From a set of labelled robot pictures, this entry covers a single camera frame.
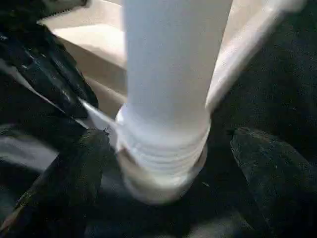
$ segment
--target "white pvc pipe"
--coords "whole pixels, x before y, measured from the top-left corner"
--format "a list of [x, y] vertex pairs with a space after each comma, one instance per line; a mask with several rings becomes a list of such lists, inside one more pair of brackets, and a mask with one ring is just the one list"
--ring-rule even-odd
[[231, 2], [124, 1], [128, 97], [119, 140], [156, 178], [188, 173], [205, 145], [206, 96]]

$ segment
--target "white pipe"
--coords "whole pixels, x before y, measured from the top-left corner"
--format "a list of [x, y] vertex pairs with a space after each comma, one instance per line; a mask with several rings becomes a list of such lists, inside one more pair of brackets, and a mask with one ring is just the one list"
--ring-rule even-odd
[[118, 139], [152, 188], [179, 186], [202, 153], [206, 96], [231, 2], [124, 1], [128, 97]]

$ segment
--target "white plastic tube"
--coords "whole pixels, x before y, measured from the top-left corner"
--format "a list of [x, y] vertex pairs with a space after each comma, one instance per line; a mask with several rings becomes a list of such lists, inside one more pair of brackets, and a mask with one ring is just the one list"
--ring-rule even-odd
[[184, 181], [210, 129], [205, 108], [232, 0], [125, 0], [127, 102], [118, 139], [161, 187]]

